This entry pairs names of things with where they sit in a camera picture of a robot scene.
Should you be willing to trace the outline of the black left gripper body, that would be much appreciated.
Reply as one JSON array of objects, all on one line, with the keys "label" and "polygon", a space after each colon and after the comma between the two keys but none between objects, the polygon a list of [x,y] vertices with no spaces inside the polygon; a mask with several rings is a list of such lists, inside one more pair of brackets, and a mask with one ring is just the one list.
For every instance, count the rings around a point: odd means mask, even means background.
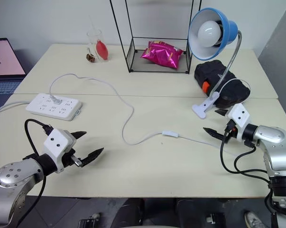
[{"label": "black left gripper body", "polygon": [[62,156],[62,164],[64,168],[68,166],[72,166],[73,164],[75,164],[77,167],[83,166],[83,163],[80,160],[80,158],[77,158],[74,154],[75,154],[75,150],[71,149],[69,152],[65,153]]}]

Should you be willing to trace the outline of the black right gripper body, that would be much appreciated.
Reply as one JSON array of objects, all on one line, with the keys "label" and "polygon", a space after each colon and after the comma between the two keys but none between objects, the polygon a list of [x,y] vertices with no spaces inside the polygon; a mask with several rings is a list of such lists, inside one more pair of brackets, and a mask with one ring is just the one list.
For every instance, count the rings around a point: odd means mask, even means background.
[{"label": "black right gripper body", "polygon": [[233,120],[229,120],[226,128],[225,128],[225,143],[228,143],[228,141],[231,138],[237,138],[237,134],[238,134],[238,128],[236,127],[236,123]]}]

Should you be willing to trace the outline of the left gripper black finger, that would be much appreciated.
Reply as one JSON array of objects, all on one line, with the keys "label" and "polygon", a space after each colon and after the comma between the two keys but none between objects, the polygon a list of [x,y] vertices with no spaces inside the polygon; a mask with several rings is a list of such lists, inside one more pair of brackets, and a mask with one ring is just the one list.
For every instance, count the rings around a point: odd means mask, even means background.
[{"label": "left gripper black finger", "polygon": [[85,134],[87,134],[86,131],[77,131],[77,132],[73,132],[70,133],[71,134],[71,138],[74,140],[78,140],[79,138],[81,138],[82,136],[84,136]]},{"label": "left gripper black finger", "polygon": [[102,152],[103,152],[104,148],[100,148],[97,149],[93,152],[91,152],[90,154],[87,155],[86,158],[81,160],[82,163],[82,167],[88,165],[89,163],[91,163],[92,161],[94,161]]}]

